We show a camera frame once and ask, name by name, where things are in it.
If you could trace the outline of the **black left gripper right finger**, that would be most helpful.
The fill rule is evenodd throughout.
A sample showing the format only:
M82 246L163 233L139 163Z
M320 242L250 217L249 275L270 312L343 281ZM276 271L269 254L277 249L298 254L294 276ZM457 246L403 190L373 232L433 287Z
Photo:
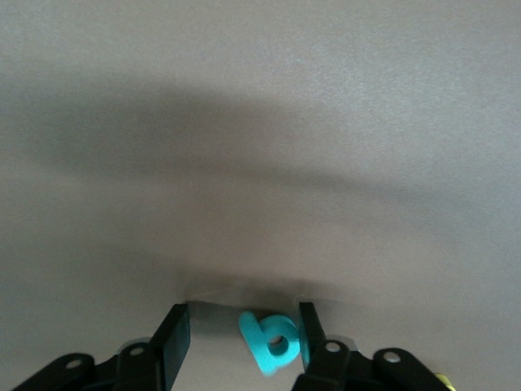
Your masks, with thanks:
M385 348L365 357L354 341L327 336L312 302L299 303L300 352L304 366L296 390L453 390L449 379L410 352Z

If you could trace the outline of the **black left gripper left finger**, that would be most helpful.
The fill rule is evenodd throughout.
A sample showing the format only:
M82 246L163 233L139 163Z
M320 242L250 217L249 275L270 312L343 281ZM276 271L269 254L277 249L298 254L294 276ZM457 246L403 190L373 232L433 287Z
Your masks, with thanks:
M149 340L130 341L108 360L65 354L16 390L170 390L190 347L187 304L176 304Z

